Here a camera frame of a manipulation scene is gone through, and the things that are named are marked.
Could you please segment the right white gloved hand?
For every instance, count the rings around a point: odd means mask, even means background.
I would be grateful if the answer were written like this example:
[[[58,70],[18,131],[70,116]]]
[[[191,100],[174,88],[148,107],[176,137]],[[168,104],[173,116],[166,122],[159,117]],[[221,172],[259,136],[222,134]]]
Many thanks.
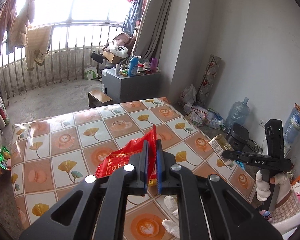
[[[270,186],[279,185],[279,193],[276,198],[276,204],[279,204],[282,200],[286,199],[291,195],[291,185],[288,174],[286,172],[281,172],[270,178],[269,181],[265,181],[262,173],[259,170],[256,173],[256,192],[257,199],[261,202],[265,202],[271,195]]]

